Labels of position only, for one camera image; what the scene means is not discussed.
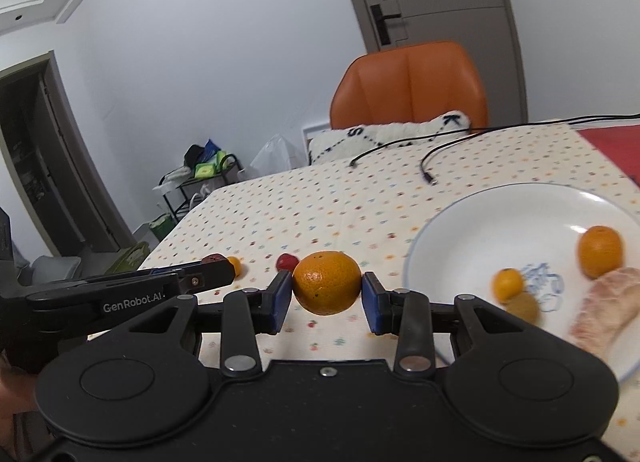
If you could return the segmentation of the person's left hand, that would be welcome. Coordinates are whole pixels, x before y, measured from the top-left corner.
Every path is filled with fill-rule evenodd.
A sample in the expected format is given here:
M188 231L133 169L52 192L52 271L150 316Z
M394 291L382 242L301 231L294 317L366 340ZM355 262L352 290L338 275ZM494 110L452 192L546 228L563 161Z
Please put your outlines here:
M0 410L2 419L14 414L36 410L35 386L37 376L25 373L9 365L1 358Z

